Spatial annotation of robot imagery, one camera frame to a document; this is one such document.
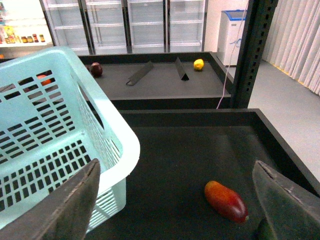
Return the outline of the gray right gripper left finger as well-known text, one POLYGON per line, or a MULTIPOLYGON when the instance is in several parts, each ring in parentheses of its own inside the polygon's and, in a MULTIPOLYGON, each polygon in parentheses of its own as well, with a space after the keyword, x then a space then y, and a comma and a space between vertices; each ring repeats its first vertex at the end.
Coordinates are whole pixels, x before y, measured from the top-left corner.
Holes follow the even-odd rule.
POLYGON ((83 240, 99 189, 93 159, 32 209, 0 231, 2 240, 83 240))

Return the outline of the gray right gripper right finger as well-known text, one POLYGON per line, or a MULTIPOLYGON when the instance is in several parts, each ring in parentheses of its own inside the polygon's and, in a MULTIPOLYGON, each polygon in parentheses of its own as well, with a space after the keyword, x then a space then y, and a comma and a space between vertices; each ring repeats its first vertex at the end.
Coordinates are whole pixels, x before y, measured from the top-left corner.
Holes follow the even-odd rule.
POLYGON ((266 163, 254 163, 252 180, 267 222, 277 240, 318 240, 320 198, 266 163))

